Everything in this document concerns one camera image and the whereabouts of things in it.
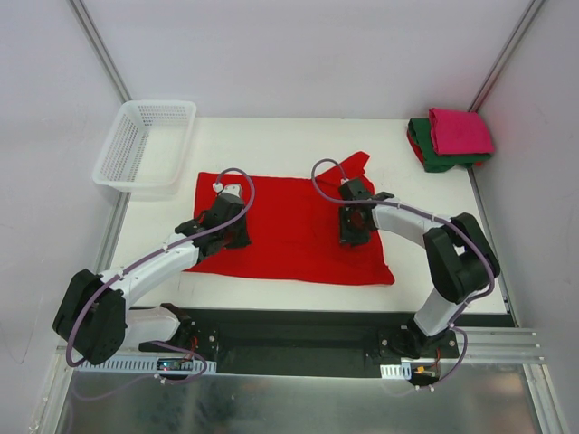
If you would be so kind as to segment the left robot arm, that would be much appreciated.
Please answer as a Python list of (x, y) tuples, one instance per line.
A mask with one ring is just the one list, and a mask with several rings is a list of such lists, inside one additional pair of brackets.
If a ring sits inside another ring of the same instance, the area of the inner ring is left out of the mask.
[(224, 249), (239, 249), (250, 239), (239, 184), (219, 192), (196, 219), (180, 223), (161, 247), (135, 263), (95, 274), (77, 272), (52, 322), (67, 343), (67, 353), (83, 362), (108, 361), (123, 346), (161, 341), (174, 352), (190, 345), (191, 321), (170, 303), (141, 310), (134, 305), (152, 289)]

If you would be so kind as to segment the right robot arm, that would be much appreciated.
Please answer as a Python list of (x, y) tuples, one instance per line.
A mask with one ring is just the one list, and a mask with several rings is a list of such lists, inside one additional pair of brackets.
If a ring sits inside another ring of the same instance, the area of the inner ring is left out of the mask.
[(433, 290), (405, 329), (387, 338), (390, 350), (417, 359), (435, 351), (474, 297), (490, 289), (500, 266), (479, 226), (466, 212), (443, 218), (397, 200), (371, 194), (361, 179), (338, 187), (340, 242), (366, 244), (377, 231), (398, 235), (425, 249)]

